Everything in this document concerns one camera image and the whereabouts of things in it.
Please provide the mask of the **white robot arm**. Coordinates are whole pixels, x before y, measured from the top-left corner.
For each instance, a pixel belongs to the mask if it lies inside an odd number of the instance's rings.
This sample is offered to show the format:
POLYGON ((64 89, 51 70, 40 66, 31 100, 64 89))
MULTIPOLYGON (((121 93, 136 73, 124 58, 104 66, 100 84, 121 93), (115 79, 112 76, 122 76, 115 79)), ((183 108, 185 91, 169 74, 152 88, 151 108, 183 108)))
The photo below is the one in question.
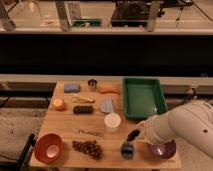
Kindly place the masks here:
POLYGON ((213 105, 195 100, 140 121, 128 141, 164 144, 182 138, 213 159, 213 105))

